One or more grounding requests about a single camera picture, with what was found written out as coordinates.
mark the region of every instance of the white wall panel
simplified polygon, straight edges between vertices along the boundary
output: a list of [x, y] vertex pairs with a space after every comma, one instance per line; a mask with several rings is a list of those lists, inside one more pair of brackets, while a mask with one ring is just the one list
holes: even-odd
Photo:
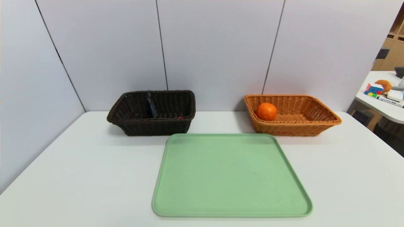
[[37, 0], [87, 111], [135, 90], [166, 90], [155, 0]]
[[309, 94], [345, 111], [402, 0], [286, 0], [264, 93]]
[[263, 89], [283, 0], [157, 0], [169, 90], [199, 111], [244, 109]]
[[35, 1], [1, 4], [0, 193], [84, 113]]

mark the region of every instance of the basket rim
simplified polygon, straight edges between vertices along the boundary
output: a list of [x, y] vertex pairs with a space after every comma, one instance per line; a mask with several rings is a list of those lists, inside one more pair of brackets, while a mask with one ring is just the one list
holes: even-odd
[[[116, 112], [116, 110], [119, 108], [120, 104], [124, 100], [124, 98], [129, 95], [129, 94], [137, 94], [137, 93], [189, 93], [191, 95], [191, 100], [192, 100], [192, 109], [191, 109], [191, 114], [187, 117], [181, 118], [181, 119], [175, 119], [175, 118], [146, 118], [146, 119], [123, 119], [123, 118], [113, 118], [112, 116]], [[147, 122], [168, 122], [168, 121], [191, 121], [195, 117], [195, 112], [196, 112], [196, 107], [195, 107], [195, 94], [190, 91], [190, 90], [146, 90], [146, 91], [130, 91], [130, 92], [125, 92], [123, 93], [117, 102], [112, 106], [111, 110], [109, 111], [107, 115], [107, 121], [110, 123], [123, 123], [123, 122], [138, 122], [138, 123], [147, 123]]]
[[[323, 108], [325, 108], [328, 112], [330, 112], [336, 120], [330, 120], [330, 121], [264, 121], [261, 120], [257, 117], [257, 115], [254, 113], [252, 106], [250, 105], [248, 98], [250, 97], [309, 97], [316, 101], [318, 104], [320, 104]], [[257, 95], [245, 95], [244, 96], [244, 102], [247, 106], [248, 112], [251, 117], [254, 118], [255, 121], [258, 123], [262, 124], [270, 124], [272, 126], [285, 126], [287, 124], [293, 125], [293, 126], [335, 126], [338, 124], [342, 123], [341, 118], [336, 115], [330, 108], [328, 108], [326, 105], [324, 105], [320, 100], [317, 98], [311, 96], [311, 95], [268, 95], [268, 94], [257, 94]]]

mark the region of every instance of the marker pen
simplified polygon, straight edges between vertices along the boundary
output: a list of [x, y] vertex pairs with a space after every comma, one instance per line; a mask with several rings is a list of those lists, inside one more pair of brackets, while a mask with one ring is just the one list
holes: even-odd
[[377, 99], [379, 99], [381, 101], [385, 101], [386, 103], [390, 103], [390, 104], [399, 106], [399, 107], [404, 107], [404, 104], [402, 104], [402, 103], [399, 103], [399, 102], [396, 102], [394, 100], [387, 99], [387, 98], [384, 98], [384, 97], [381, 97], [381, 96], [378, 96]]

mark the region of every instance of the tray rim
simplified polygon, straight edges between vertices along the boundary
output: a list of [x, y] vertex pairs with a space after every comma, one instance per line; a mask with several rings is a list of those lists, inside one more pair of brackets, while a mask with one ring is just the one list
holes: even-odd
[[[307, 211], [305, 213], [303, 213], [303, 214], [292, 214], [292, 215], [290, 215], [290, 214], [285, 214], [285, 215], [261, 215], [261, 214], [258, 214], [258, 215], [250, 215], [250, 214], [249, 215], [239, 215], [239, 214], [238, 215], [222, 215], [222, 214], [220, 214], [220, 215], [214, 215], [214, 214], [212, 214], [212, 215], [205, 215], [205, 214], [172, 215], [172, 214], [164, 214], [164, 213], [158, 211], [158, 208], [156, 207], [156, 204], [155, 204], [155, 202], [156, 202], [156, 193], [158, 191], [158, 184], [159, 184], [160, 177], [161, 177], [161, 170], [163, 168], [163, 164], [164, 164], [164, 161], [166, 159], [166, 154], [167, 154], [166, 151], [167, 151], [167, 147], [168, 147], [167, 144], [171, 139], [173, 139], [175, 137], [178, 137], [178, 136], [198, 136], [198, 135], [204, 135], [204, 136], [212, 136], [212, 135], [214, 135], [214, 136], [235, 136], [235, 135], [244, 136], [244, 135], [257, 135], [257, 134], [259, 134], [261, 136], [264, 136], [264, 137], [268, 137], [269, 139], [271, 139], [275, 143], [278, 150], [280, 151], [280, 154], [281, 154], [282, 158], [284, 159], [286, 166], [288, 167], [292, 177], [295, 179], [298, 188], [302, 192], [303, 197], [305, 198], [305, 200], [307, 202]], [[156, 180], [156, 184], [154, 186], [154, 192], [153, 192], [153, 198], [151, 200], [151, 205], [152, 205], [151, 206], [152, 210], [154, 211], [154, 213], [156, 215], [161, 216], [161, 217], [172, 217], [172, 218], [174, 218], [174, 217], [177, 217], [177, 218], [178, 217], [180, 217], [180, 218], [193, 218], [193, 217], [202, 217], [202, 218], [300, 218], [300, 217], [309, 216], [313, 212], [313, 203], [312, 203], [309, 195], [307, 194], [305, 188], [303, 187], [303, 184], [299, 180], [296, 172], [294, 171], [292, 165], [290, 164], [289, 160], [287, 159], [285, 153], [283, 152], [283, 150], [279, 146], [278, 141], [276, 140], [275, 137], [273, 137], [273, 136], [271, 136], [269, 134], [265, 134], [265, 133], [217, 133], [217, 134], [216, 133], [176, 133], [176, 134], [171, 135], [166, 141], [166, 146], [164, 148], [164, 153], [163, 153], [163, 157], [162, 157], [159, 172], [158, 172], [158, 177], [157, 177], [157, 180]]]

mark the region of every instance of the colorful toy block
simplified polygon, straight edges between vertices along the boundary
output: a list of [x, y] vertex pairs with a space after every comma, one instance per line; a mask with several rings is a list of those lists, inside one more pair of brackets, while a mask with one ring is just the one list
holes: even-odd
[[380, 84], [368, 84], [366, 87], [365, 95], [377, 97], [383, 91], [383, 86]]

